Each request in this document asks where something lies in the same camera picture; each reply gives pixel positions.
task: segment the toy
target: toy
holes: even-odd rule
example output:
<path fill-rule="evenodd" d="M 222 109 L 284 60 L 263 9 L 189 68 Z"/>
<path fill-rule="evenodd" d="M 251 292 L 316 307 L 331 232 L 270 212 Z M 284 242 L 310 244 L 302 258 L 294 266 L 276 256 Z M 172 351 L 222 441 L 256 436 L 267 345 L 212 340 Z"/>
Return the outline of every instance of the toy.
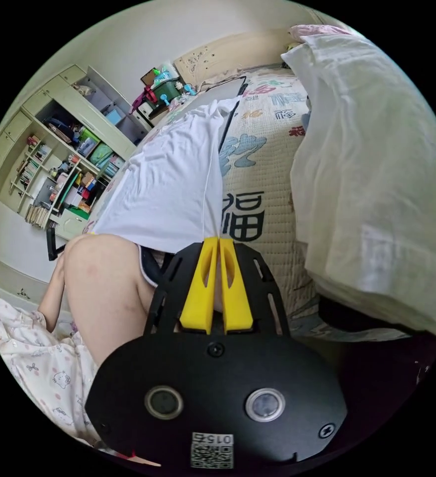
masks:
<path fill-rule="evenodd" d="M 193 89 L 190 85 L 185 84 L 183 88 L 184 88 L 184 90 L 185 90 L 188 94 L 190 94 L 191 96 L 195 96 L 195 95 L 196 95 L 196 92 L 194 91 L 194 89 Z"/>
<path fill-rule="evenodd" d="M 166 105 L 166 106 L 169 106 L 169 105 L 170 105 L 170 102 L 168 101 L 168 97 L 167 97 L 166 94 L 162 94 L 162 95 L 160 96 L 160 99 L 165 102 L 165 105 Z"/>

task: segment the bed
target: bed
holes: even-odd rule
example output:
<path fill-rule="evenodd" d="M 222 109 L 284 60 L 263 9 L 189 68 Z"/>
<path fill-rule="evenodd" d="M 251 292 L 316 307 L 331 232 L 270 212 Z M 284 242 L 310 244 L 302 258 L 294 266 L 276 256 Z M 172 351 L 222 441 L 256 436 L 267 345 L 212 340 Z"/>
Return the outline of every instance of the bed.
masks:
<path fill-rule="evenodd" d="M 305 130 L 307 93 L 294 73 L 282 68 L 280 54 L 290 43 L 287 30 L 233 35 L 175 60 L 183 79 L 198 87 L 244 77 L 246 88 L 229 119 L 219 162 L 224 195 L 221 234 L 258 250 L 269 265 L 284 300 L 295 337 L 329 341 L 387 341 L 409 336 L 391 326 L 343 331 L 319 316 L 319 296 L 304 268 L 305 250 L 296 241 L 289 174 Z M 200 101 L 203 91 L 192 101 Z M 180 113 L 170 112 L 139 145 Z M 94 207 L 86 231 L 93 230 L 123 176 L 120 171 Z"/>

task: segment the cabinet handle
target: cabinet handle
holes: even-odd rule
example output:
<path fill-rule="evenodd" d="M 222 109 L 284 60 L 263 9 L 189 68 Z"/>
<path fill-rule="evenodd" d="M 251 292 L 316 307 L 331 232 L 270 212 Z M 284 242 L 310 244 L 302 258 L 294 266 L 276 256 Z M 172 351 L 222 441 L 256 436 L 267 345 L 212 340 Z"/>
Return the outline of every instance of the cabinet handle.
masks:
<path fill-rule="evenodd" d="M 92 129 L 92 131 L 95 131 L 95 128 L 94 128 L 91 124 L 89 124 L 85 119 L 82 119 L 82 122 L 83 122 L 86 126 L 88 126 L 90 129 Z"/>

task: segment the white blanket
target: white blanket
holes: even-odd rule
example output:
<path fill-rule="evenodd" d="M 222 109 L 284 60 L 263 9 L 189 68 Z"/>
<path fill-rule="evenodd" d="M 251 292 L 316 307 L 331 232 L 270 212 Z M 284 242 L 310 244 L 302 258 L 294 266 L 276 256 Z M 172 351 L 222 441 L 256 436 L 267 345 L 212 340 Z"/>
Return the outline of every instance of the white blanket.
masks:
<path fill-rule="evenodd" d="M 169 253 L 219 236 L 218 131 L 238 100 L 215 100 L 163 127 L 129 160 L 93 232 Z"/>
<path fill-rule="evenodd" d="M 324 295 L 436 335 L 436 118 L 368 40 L 303 40 L 282 58 L 312 103 L 291 170 L 306 268 Z"/>

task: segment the pajama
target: pajama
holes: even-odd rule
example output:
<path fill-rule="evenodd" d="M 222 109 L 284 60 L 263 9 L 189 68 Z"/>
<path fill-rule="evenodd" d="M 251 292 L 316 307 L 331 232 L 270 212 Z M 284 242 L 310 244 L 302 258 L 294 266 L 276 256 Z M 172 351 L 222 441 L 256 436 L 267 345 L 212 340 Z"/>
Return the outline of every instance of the pajama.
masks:
<path fill-rule="evenodd" d="M 80 333 L 58 340 L 40 312 L 0 299 L 0 354 L 22 390 L 58 427 L 92 446 L 100 438 L 84 409 L 97 366 Z"/>

